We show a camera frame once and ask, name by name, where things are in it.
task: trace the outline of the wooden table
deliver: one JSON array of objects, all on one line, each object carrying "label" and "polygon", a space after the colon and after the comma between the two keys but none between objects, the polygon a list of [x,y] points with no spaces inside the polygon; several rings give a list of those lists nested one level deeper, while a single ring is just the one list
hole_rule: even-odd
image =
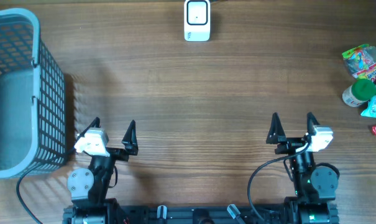
[{"label": "wooden table", "polygon": [[[265,144],[272,113],[288,136],[302,136],[312,111],[334,130],[315,159],[341,171],[341,223],[376,223],[376,119],[341,100],[354,82],[341,53],[376,46],[376,1],[216,2],[202,43],[183,38],[182,2],[23,7],[66,73],[69,141],[99,116],[109,144],[121,146],[137,121],[139,155],[117,163],[119,183],[108,192],[121,205],[247,205],[249,176],[277,157]],[[89,160],[23,181],[42,222],[60,223],[68,174]],[[0,180],[0,223],[32,223],[15,186]],[[257,203],[294,195],[281,163],[260,172],[252,195]]]}]

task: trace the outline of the jar with green lid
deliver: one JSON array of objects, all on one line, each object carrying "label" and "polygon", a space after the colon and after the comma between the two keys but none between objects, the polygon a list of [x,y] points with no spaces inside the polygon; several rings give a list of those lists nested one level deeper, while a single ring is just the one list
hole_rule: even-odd
[{"label": "jar with green lid", "polygon": [[352,107],[358,107],[369,101],[376,94],[376,87],[371,80],[359,79],[342,94],[342,100]]}]

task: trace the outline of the blue and white object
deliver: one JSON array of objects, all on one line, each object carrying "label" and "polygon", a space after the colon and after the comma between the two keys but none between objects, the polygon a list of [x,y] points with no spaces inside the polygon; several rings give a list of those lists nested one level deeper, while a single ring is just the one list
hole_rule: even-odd
[{"label": "blue and white object", "polygon": [[211,5],[208,0],[186,0],[184,6],[184,31],[186,41],[210,39]]}]

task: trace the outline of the laundry basket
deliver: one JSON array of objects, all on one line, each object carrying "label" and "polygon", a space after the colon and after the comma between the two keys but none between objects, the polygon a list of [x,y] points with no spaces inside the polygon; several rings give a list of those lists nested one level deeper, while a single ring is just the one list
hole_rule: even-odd
[{"label": "laundry basket", "polygon": [[0,11],[0,178],[38,163],[29,174],[59,168],[65,138],[65,80],[40,39],[39,20],[26,9]]}]

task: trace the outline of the wood grain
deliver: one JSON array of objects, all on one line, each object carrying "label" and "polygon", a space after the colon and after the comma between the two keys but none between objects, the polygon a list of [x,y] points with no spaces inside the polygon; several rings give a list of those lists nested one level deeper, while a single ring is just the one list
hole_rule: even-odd
[{"label": "wood grain", "polygon": [[[312,111],[334,140],[316,154],[341,171],[341,223],[376,223],[376,137],[342,92],[353,83],[341,53],[376,46],[376,1],[225,1],[212,5],[209,42],[183,39],[183,3],[24,6],[67,74],[69,129],[99,116],[110,145],[137,121],[139,155],[117,163],[108,197],[122,205],[247,205],[254,169],[276,158],[265,144],[272,113],[288,136],[302,136]],[[71,204],[66,180],[86,167],[75,156],[50,176],[29,177],[22,196],[44,223]],[[0,180],[0,223],[32,223]],[[282,164],[253,183],[256,202],[294,194]]]}]

